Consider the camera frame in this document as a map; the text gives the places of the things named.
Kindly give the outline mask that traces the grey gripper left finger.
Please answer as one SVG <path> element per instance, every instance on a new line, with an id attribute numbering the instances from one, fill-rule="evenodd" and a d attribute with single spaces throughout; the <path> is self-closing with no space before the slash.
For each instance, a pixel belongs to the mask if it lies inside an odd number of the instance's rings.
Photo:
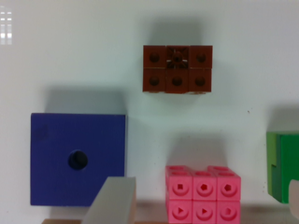
<path id="1" fill-rule="evenodd" d="M 108 177 L 81 224 L 135 224 L 134 177 Z"/>

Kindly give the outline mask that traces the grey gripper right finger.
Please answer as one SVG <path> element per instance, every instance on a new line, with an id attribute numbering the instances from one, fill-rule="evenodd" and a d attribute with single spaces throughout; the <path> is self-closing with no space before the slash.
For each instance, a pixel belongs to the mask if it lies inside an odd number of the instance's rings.
<path id="1" fill-rule="evenodd" d="M 289 206 L 294 217 L 299 217 L 299 181 L 292 180 L 289 185 Z"/>

